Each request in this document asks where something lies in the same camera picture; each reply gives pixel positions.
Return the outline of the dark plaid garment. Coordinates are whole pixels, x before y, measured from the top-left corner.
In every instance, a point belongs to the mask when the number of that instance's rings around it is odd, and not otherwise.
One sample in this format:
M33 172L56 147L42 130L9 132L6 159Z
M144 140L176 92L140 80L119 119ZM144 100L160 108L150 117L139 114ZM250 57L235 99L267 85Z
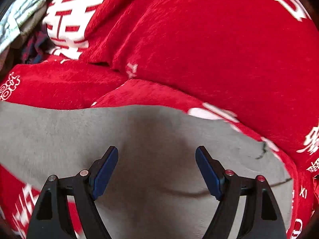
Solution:
M22 49L23 64L38 64L44 60L45 53L53 47L48 35L47 25L39 25L30 34Z

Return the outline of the grey knit sweater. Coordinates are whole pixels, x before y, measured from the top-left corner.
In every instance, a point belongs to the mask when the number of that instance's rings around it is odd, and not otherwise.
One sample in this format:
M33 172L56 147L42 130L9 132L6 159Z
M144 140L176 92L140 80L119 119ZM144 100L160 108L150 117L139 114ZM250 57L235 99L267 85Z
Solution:
M110 146L119 160L96 201L112 238L201 238L218 202L195 161L198 146L237 175L264 175L290 226L293 181L265 142L202 110L158 106L46 110L1 102L1 163L42 188L88 168Z

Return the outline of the red wedding blanket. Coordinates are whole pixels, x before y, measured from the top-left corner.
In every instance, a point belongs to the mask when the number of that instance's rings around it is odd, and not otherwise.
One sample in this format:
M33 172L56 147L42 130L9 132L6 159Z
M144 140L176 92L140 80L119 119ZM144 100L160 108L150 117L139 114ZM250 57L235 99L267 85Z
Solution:
M46 110L202 110L265 142L293 181L287 238L318 207L318 30L299 0L51 0L53 47L1 80ZM26 238L40 189L1 163L1 214Z

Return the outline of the white grey patterned cloth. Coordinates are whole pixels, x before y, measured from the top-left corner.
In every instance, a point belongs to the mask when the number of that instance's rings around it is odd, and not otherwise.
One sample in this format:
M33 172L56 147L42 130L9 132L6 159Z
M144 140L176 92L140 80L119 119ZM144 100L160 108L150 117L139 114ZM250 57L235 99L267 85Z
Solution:
M20 35L20 27L46 0L16 0L1 19L1 53Z

